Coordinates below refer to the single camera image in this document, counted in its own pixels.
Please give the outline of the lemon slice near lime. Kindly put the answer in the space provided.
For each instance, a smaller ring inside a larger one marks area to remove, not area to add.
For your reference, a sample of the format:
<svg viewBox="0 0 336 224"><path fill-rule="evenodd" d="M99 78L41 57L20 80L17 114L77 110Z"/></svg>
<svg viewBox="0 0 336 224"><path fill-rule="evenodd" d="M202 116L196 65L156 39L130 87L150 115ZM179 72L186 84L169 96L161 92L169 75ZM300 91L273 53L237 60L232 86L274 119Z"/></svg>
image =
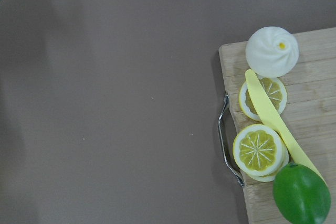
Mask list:
<svg viewBox="0 0 336 224"><path fill-rule="evenodd" d="M259 182L275 180L289 163L289 153L276 131L262 124L242 129L233 142L233 156L244 173Z"/></svg>

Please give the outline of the lemon slice near bun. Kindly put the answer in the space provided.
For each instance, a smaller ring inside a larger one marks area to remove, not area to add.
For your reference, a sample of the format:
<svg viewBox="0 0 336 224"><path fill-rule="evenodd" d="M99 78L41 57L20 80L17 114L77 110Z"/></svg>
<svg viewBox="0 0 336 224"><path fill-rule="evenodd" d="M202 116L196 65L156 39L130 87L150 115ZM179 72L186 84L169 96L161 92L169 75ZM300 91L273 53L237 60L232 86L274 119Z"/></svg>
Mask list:
<svg viewBox="0 0 336 224"><path fill-rule="evenodd" d="M277 112L281 114L287 104L287 91L284 84L278 78L266 78L260 75L257 77L273 106ZM248 118L259 122L261 121L251 101L246 82L243 83L240 89L238 102L242 112Z"/></svg>

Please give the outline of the green lime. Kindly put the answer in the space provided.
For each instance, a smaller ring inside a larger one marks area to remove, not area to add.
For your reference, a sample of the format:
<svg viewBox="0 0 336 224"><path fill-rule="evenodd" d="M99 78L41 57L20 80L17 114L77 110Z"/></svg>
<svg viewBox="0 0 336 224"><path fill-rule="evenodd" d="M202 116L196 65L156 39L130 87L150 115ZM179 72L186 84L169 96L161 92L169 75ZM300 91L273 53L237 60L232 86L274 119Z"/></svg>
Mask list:
<svg viewBox="0 0 336 224"><path fill-rule="evenodd" d="M306 166L289 163L276 175L273 197L290 223L324 223L331 208L326 183Z"/></svg>

